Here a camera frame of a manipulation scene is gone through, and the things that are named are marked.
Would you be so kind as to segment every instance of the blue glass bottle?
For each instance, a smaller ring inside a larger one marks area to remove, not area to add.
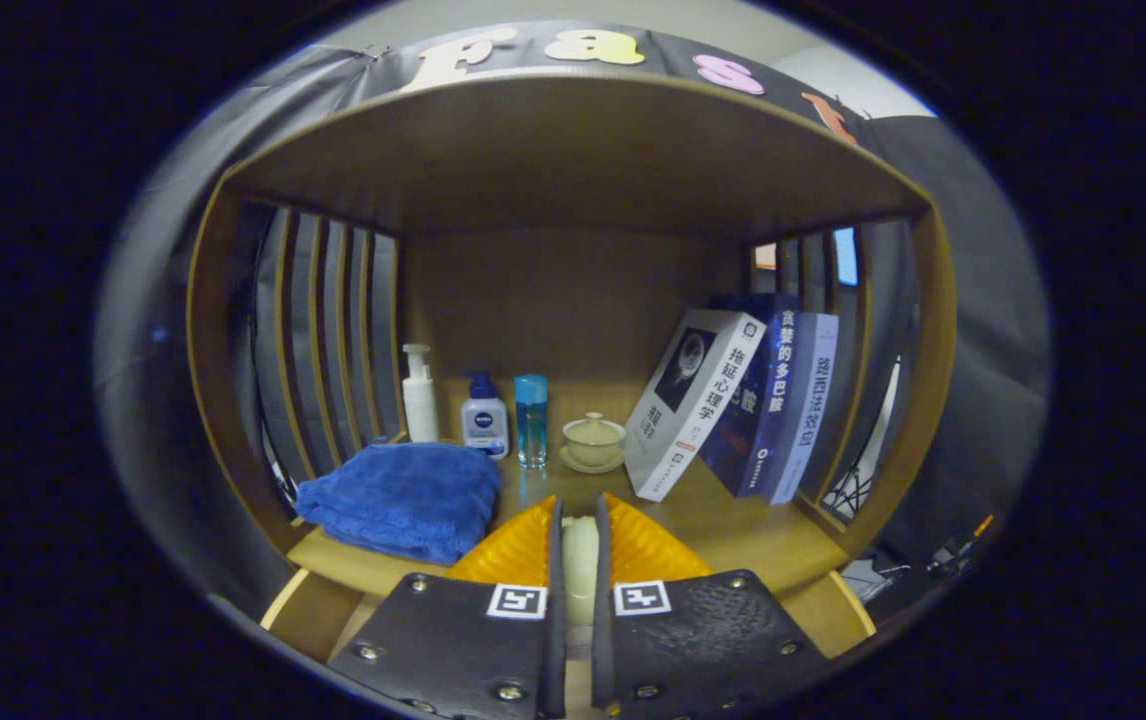
[[[515,445],[521,468],[545,468],[545,378],[515,378]]]

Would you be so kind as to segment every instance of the book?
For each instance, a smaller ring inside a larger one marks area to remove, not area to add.
[[[625,468],[637,496],[659,502],[741,383],[766,324],[746,313],[689,310],[627,420]]]
[[[796,382],[787,388],[787,400],[784,404],[783,426],[788,435],[780,436],[788,445],[778,446],[780,464],[775,464],[769,470],[769,482],[760,486],[769,504],[791,502],[800,488],[804,470],[809,468],[834,375],[839,318],[821,313],[798,313],[793,334],[796,343],[794,352],[799,355]]]
[[[711,300],[714,310],[737,310],[766,323],[766,339],[751,357],[741,383],[716,420],[698,456],[733,496],[759,495],[761,484],[780,472],[788,441],[787,388],[794,384],[801,352],[796,352],[796,318],[792,295],[728,295]]]

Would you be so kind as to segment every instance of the white pump bottle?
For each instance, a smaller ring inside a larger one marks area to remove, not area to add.
[[[440,418],[435,415],[435,391],[431,386],[431,366],[426,365],[430,345],[408,343],[409,377],[405,378],[405,416],[409,439],[414,443],[439,443]]]

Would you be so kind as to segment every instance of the blue pump cap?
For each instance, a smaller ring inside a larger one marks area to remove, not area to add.
[[[515,378],[515,401],[523,405],[545,402],[545,378],[542,375],[519,375]]]
[[[485,398],[497,397],[497,389],[489,379],[489,370],[476,370],[468,373],[471,378],[471,400],[485,400]]]

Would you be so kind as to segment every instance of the letter a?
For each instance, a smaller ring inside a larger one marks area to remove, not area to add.
[[[571,29],[556,36],[547,45],[545,55],[554,60],[604,60],[614,65],[643,63],[645,56],[636,53],[636,38],[607,29]]]

